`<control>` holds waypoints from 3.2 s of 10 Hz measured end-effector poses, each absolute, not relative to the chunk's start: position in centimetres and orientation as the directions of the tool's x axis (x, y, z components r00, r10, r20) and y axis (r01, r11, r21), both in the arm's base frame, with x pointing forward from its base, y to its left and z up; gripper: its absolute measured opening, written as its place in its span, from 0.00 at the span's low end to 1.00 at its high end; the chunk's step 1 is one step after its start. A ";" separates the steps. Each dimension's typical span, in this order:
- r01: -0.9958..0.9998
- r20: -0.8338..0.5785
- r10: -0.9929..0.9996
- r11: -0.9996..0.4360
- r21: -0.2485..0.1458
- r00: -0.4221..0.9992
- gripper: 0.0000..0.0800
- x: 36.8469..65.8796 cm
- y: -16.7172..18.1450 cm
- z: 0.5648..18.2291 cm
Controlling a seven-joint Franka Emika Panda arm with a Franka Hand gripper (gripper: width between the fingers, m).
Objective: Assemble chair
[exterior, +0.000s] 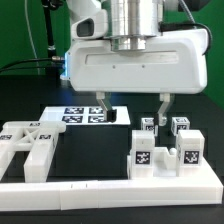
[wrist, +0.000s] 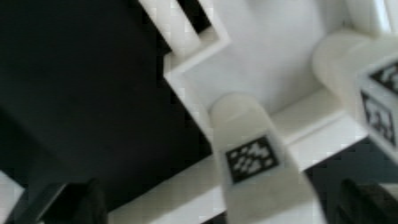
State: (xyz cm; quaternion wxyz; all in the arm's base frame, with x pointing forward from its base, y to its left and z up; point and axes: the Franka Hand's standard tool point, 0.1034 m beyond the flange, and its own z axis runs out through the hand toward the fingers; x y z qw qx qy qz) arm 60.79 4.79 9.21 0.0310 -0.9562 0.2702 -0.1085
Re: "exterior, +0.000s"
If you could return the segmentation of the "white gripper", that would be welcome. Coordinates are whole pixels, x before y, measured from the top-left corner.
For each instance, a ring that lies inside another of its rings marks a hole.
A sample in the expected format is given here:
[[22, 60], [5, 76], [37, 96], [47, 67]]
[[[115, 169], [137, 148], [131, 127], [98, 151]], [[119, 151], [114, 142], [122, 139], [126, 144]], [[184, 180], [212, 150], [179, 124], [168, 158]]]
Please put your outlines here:
[[203, 29], [165, 32], [147, 40], [142, 51], [111, 50], [108, 40], [79, 41], [66, 55], [66, 75], [77, 91], [97, 92], [106, 122], [116, 121], [110, 93], [161, 93], [156, 124], [167, 124], [176, 94], [195, 94], [207, 85]]

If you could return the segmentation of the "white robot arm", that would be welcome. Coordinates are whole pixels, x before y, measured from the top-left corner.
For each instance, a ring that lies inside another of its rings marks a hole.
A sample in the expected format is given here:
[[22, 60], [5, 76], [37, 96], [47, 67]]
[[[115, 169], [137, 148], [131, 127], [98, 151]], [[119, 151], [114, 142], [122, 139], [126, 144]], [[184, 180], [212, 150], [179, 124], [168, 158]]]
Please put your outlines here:
[[163, 13], [190, 14], [209, 0], [65, 0], [71, 45], [61, 75], [76, 91], [94, 92], [104, 119], [114, 122], [113, 92], [158, 93], [157, 124], [164, 126], [176, 94], [207, 85], [210, 29], [194, 20], [166, 23]]

